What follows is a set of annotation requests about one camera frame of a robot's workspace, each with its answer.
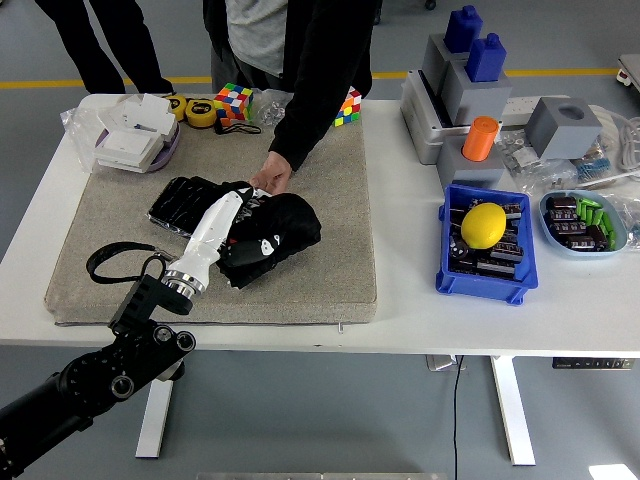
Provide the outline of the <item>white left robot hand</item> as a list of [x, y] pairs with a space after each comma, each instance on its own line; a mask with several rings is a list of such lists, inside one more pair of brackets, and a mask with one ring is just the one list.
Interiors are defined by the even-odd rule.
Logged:
[[162, 282], [174, 289], [189, 288], [192, 294], [203, 293], [209, 285], [210, 267], [220, 259], [221, 246], [239, 210], [258, 196], [257, 189], [241, 188], [224, 194], [210, 206], [191, 235], [182, 257], [167, 267]]

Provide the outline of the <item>person's hand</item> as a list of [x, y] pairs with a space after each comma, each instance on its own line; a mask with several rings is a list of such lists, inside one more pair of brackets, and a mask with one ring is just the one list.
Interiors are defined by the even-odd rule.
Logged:
[[262, 168], [249, 180], [249, 184], [271, 195], [287, 190], [293, 170], [289, 162], [279, 153], [270, 151]]

